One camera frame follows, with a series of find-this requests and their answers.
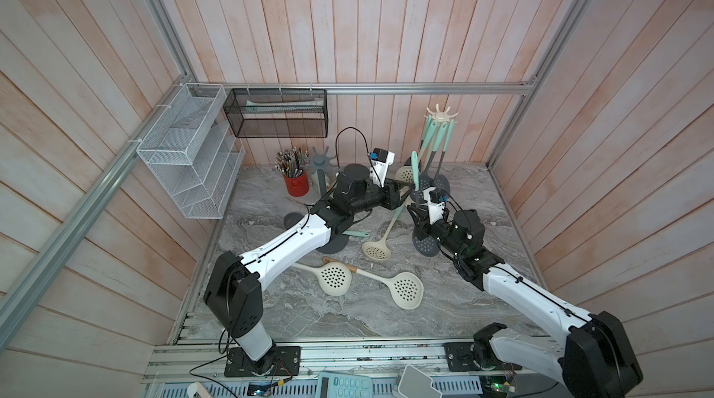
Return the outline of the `grey skimmer front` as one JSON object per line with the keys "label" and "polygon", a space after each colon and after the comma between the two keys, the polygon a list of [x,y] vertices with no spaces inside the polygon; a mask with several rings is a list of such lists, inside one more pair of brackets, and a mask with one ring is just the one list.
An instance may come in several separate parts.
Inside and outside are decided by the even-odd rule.
{"label": "grey skimmer front", "polygon": [[433,180],[433,186],[438,189],[444,190],[446,193],[451,193],[451,188],[448,178],[442,173],[442,166],[453,133],[453,129],[455,127],[455,122],[456,121],[454,119],[449,122],[448,129],[446,131],[446,137],[444,138],[444,148],[442,149],[442,154],[440,157],[439,165],[437,167],[437,172]]}

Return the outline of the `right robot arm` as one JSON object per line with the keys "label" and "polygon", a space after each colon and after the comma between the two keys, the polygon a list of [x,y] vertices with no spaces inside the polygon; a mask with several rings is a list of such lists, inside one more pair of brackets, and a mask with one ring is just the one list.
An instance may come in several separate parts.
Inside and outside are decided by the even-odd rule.
{"label": "right robot arm", "polygon": [[558,298],[486,249],[475,211],[460,210],[447,221],[425,206],[407,209],[418,239],[433,240],[444,250],[462,279],[507,302],[551,338],[545,342],[492,323],[473,337],[474,366],[516,364],[557,381],[574,397],[624,397],[643,381],[621,321]]}

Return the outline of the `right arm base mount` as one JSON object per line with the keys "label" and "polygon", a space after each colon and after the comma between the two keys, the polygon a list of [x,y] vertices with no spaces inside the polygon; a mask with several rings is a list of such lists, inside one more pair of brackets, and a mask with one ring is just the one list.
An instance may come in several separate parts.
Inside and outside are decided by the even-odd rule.
{"label": "right arm base mount", "polygon": [[473,335],[473,341],[447,342],[444,344],[446,362],[450,372],[491,371],[497,368],[522,370],[522,366],[506,363],[496,357],[490,346],[490,340],[498,331],[508,327],[492,323]]}

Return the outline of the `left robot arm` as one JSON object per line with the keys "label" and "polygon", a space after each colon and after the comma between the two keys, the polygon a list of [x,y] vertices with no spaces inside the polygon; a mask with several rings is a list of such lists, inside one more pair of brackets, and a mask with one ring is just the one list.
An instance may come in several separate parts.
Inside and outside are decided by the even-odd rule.
{"label": "left robot arm", "polygon": [[291,265],[351,228],[357,214],[374,208],[395,210],[419,188],[418,175],[412,182],[400,182],[374,180],[373,172],[348,165],[297,224],[255,249],[240,255],[227,251],[216,260],[203,301],[251,362],[265,364],[275,348],[262,323],[263,290]]}

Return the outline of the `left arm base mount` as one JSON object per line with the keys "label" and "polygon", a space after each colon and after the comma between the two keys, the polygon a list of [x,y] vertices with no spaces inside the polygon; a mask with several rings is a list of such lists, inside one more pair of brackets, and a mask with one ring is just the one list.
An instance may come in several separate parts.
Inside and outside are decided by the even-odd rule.
{"label": "left arm base mount", "polygon": [[273,345],[260,360],[252,360],[240,347],[228,351],[224,376],[232,378],[295,377],[299,375],[301,347]]}

